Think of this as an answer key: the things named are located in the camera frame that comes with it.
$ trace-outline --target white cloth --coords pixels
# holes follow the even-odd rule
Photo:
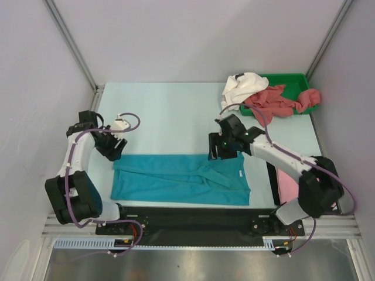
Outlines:
[[[249,96],[256,94],[268,87],[268,79],[256,73],[246,72],[244,75],[229,76],[223,91],[221,108],[236,103],[241,103]],[[238,110],[239,106],[230,107],[228,110]]]

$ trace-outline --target metal floor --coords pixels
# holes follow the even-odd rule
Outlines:
[[[261,251],[133,250],[58,265],[88,250],[54,249],[45,281],[358,280],[346,240],[313,240],[292,258]]]

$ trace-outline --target teal shirt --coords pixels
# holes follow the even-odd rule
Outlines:
[[[207,155],[122,155],[113,168],[113,200],[249,205],[241,153],[212,161]]]

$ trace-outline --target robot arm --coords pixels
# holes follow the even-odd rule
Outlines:
[[[245,152],[281,169],[299,184],[298,198],[276,210],[276,216],[283,224],[290,225],[305,217],[318,218],[343,195],[343,187],[338,182],[306,164],[313,163],[337,175],[331,160],[322,156],[303,156],[277,144],[301,159],[296,160],[277,149],[275,142],[270,143],[263,130],[257,127],[246,129],[233,114],[216,122],[221,132],[209,134],[209,160],[233,158],[237,157],[237,152]]]
[[[115,120],[112,126],[105,129],[125,130],[130,124],[121,118]],[[122,133],[90,132],[85,133],[76,142],[77,136],[87,129],[98,128],[97,114],[93,111],[79,113],[79,123],[69,127],[66,135],[68,138],[68,149],[64,163],[57,177],[46,180],[45,189],[53,207],[53,211],[61,224],[73,222],[66,203],[64,180],[66,167],[69,169],[69,196],[74,216],[78,221],[88,218],[96,218],[102,221],[117,220],[120,217],[119,206],[115,203],[102,201],[93,182],[87,174],[88,162],[91,152],[96,148],[109,161],[121,157],[121,152],[127,141]],[[69,161],[71,147],[76,144],[73,157]]]

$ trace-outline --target clothing pile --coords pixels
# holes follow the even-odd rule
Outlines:
[[[245,103],[258,108],[266,118],[266,125],[271,123],[273,116],[288,117],[294,110],[303,113],[307,108],[314,107],[321,101],[321,95],[316,89],[308,89],[299,94],[297,101],[289,100],[282,96],[285,85],[268,85],[267,78],[262,78],[256,73],[244,73],[230,76],[223,91],[221,107],[234,103]],[[238,110],[233,106],[228,110]],[[262,116],[252,109],[258,122],[264,127]]]

